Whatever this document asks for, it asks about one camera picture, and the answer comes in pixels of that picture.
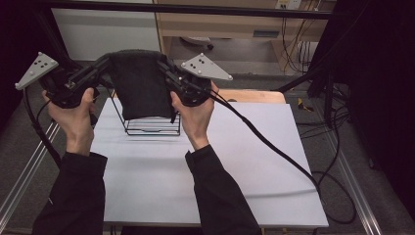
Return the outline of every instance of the human hand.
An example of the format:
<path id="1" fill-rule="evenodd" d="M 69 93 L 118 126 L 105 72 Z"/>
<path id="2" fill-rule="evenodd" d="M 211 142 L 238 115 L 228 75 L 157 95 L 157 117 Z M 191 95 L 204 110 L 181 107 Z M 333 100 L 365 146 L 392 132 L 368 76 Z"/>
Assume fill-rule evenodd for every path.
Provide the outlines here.
<path id="1" fill-rule="evenodd" d="M 46 91 L 42 92 L 46 102 Z M 94 130 L 91 126 L 90 114 L 94 113 L 94 89 L 88 88 L 82 96 L 81 103 L 73 109 L 62 109 L 52 102 L 48 104 L 48 113 L 67 135 L 67 152 L 89 156 Z"/>
<path id="2" fill-rule="evenodd" d="M 211 89 L 219 92 L 219 88 L 212 82 Z M 208 145 L 208 124 L 214 109 L 214 101 L 209 98 L 200 106 L 187 107 L 184 106 L 180 98 L 173 91 L 170 92 L 172 106 L 176 111 L 180 112 L 183 120 L 183 129 L 187 134 L 193 148 L 195 150 L 202 149 Z"/>

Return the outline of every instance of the wire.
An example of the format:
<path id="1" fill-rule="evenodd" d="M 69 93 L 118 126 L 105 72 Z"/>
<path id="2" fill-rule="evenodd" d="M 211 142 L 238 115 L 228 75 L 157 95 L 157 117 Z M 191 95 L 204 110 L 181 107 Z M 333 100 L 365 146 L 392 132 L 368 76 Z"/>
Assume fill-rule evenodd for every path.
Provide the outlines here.
<path id="1" fill-rule="evenodd" d="M 349 200 L 350 200 L 350 202 L 352 204 L 352 210 L 353 210 L 353 213 L 352 213 L 352 216 L 351 216 L 350 219 L 348 219 L 348 220 L 340 220 L 340 219 L 334 218 L 332 215 L 328 214 L 325 211 L 327 217 L 329 217 L 331 220 L 333 220 L 333 221 L 335 221 L 335 222 L 337 222 L 339 224 L 350 224 L 350 223 L 352 223 L 355 220 L 356 215 L 357 215 L 357 210 L 355 208 L 355 203 L 354 203 L 353 199 L 351 198 L 351 195 L 349 194 L 349 192 L 347 191 L 347 189 L 333 175 L 331 175 L 329 173 L 329 171 L 332 169 L 332 167 L 334 166 L 335 162 L 337 161 L 337 159 L 339 157 L 340 145 L 341 145 L 339 127 L 341 127 L 343 125 L 343 123 L 345 122 L 345 120 L 347 120 L 348 117 L 349 117 L 349 112 L 343 112 L 343 113 L 339 114 L 339 111 L 341 111 L 342 109 L 345 109 L 345 108 L 346 108 L 346 106 L 341 106 L 340 108 L 336 109 L 335 114 L 334 114 L 334 117 L 332 117 L 332 120 L 333 120 L 332 123 L 334 124 L 333 126 L 334 126 L 335 135 L 336 135 L 336 138 L 338 140 L 337 141 L 337 145 L 336 145 L 336 153 L 335 153 L 335 156 L 333 157 L 333 159 L 331 160 L 329 166 L 326 168 L 325 171 L 312 171 L 311 172 L 311 173 L 319 173 L 319 174 L 322 174 L 322 176 L 317 181 L 317 185 L 319 187 L 320 187 L 323 179 L 325 177 L 329 177 L 336 184 L 339 185 L 339 187 L 342 189 L 342 191 L 344 191 L 345 194 L 346 194 L 346 196 L 349 198 Z M 301 123 L 301 125 L 304 125 L 304 126 L 318 125 L 318 127 L 316 127 L 315 129 L 322 128 L 322 127 L 326 127 L 327 126 L 327 123 L 325 123 L 325 122 L 324 122 L 324 124 L 322 124 L 322 123 L 323 122 L 321 121 L 321 122 Z M 326 131 L 321 132 L 321 133 L 318 133 L 318 134 L 326 133 L 328 131 L 331 131 L 331 130 L 326 130 Z M 303 137 L 303 138 L 313 137 L 313 136 L 316 136 L 318 134 L 315 134 L 315 135 L 312 135 L 312 136 Z"/>
<path id="2" fill-rule="evenodd" d="M 282 158 L 284 158 L 290 164 L 295 166 L 299 171 L 301 171 L 314 184 L 315 189 L 317 190 L 317 193 L 318 193 L 319 197 L 321 198 L 320 188 L 317 184 L 317 181 L 313 178 L 313 176 L 310 173 L 308 173 L 308 171 L 306 171 L 296 161 L 294 161 L 292 158 L 290 158 L 287 154 L 285 154 L 284 152 L 279 150 L 277 147 L 275 147 L 271 142 L 269 142 L 269 140 L 267 140 L 246 117 L 242 116 L 238 111 L 236 111 L 222 96 L 220 96 L 216 91 L 213 91 L 212 89 L 208 89 L 208 90 L 202 89 L 201 87 L 199 87 L 199 86 L 197 86 L 193 83 L 190 83 L 190 82 L 188 82 L 184 79 L 182 80 L 182 82 L 185 82 L 187 85 L 189 85 L 189 86 L 191 86 L 191 87 L 193 87 L 193 88 L 195 88 L 195 89 L 197 89 L 201 92 L 204 92 L 205 94 L 209 95 L 209 97 L 211 99 L 213 99 L 217 103 L 223 105 L 224 107 L 226 107 L 230 111 L 232 111 L 238 118 L 240 118 L 247 125 L 247 127 L 259 138 L 259 140 L 261 140 L 271 150 L 273 150 L 275 153 L 279 154 Z"/>
<path id="3" fill-rule="evenodd" d="M 316 173 L 324 174 L 325 172 L 323 172 L 323 171 L 312 171 L 311 173 L 313 173 L 313 174 L 316 174 Z M 327 217 L 332 219 L 333 221 L 339 223 L 339 224 L 351 224 L 351 223 L 353 223 L 354 220 L 356 219 L 356 216 L 357 216 L 357 210 L 356 210 L 356 204 L 354 203 L 353 199 L 351 198 L 351 195 L 349 194 L 347 189 L 342 185 L 342 183 L 339 180 L 337 180 L 333 175 L 331 175 L 329 173 L 326 173 L 325 176 L 327 176 L 331 180 L 333 180 L 342 189 L 342 191 L 345 192 L 345 194 L 346 194 L 347 198 L 350 200 L 350 203 L 351 203 L 352 208 L 353 208 L 352 216 L 348 220 L 339 220 L 337 218 L 334 218 L 332 215 L 330 215 L 329 213 L 327 213 L 325 211 Z"/>
<path id="4" fill-rule="evenodd" d="M 36 122 L 39 123 L 39 117 L 40 114 L 42 113 L 42 111 L 49 105 L 49 103 L 51 103 L 51 100 L 48 100 L 39 110 L 39 112 L 37 112 L 37 116 L 36 116 Z"/>
<path id="5" fill-rule="evenodd" d="M 53 160 L 55 161 L 55 164 L 57 167 L 61 167 L 61 156 L 58 154 L 58 152 L 53 147 L 52 143 L 50 142 L 49 138 L 46 136 L 45 132 L 42 129 L 42 126 L 40 125 L 39 121 L 37 121 L 37 118 L 34 117 L 33 111 L 30 106 L 30 102 L 28 99 L 28 87 L 26 87 L 23 90 L 23 102 L 24 107 L 27 111 L 27 114 L 31 120 L 31 125 L 33 126 L 34 130 L 36 131 L 36 134 L 39 136 L 40 140 L 42 141 L 43 145 L 45 145 L 46 149 L 49 151 L 50 155 L 52 156 Z"/>

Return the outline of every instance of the black fabric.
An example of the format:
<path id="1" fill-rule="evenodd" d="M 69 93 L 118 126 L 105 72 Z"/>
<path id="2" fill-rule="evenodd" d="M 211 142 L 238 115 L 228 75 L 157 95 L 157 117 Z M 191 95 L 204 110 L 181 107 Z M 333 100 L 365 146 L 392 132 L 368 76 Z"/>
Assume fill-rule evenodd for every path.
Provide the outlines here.
<path id="1" fill-rule="evenodd" d="M 33 223 L 32 235 L 102 235 L 107 158 L 65 153 L 49 201 Z"/>
<path id="2" fill-rule="evenodd" d="M 145 117 L 174 117 L 171 97 L 157 61 L 166 56 L 157 51 L 125 50 L 109 53 L 110 75 L 126 120 Z"/>

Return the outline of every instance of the white tabletop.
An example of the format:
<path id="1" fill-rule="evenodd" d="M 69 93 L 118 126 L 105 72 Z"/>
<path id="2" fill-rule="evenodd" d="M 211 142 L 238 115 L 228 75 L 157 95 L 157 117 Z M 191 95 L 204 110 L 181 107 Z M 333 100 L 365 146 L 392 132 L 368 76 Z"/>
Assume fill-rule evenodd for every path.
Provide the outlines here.
<path id="1" fill-rule="evenodd" d="M 232 105 L 277 148 L 309 171 L 289 105 Z M 208 137 L 261 227 L 328 226 L 311 181 L 219 104 L 215 105 Z M 92 145 L 93 152 L 109 158 L 104 176 L 104 220 L 137 225 L 200 224 L 193 178 L 184 159 L 188 150 L 192 147 L 183 130 L 180 136 L 128 136 L 108 100 Z"/>

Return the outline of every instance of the black sleeve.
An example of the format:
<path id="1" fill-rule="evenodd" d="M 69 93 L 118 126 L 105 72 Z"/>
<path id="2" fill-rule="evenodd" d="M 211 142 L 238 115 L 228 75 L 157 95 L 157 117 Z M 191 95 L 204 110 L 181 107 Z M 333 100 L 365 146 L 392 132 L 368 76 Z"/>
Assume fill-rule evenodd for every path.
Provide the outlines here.
<path id="1" fill-rule="evenodd" d="M 107 158 L 65 153 L 48 202 L 32 235 L 103 234 Z"/>
<path id="2" fill-rule="evenodd" d="M 210 145 L 186 154 L 205 235 L 260 235 L 250 206 L 237 182 L 223 168 Z"/>

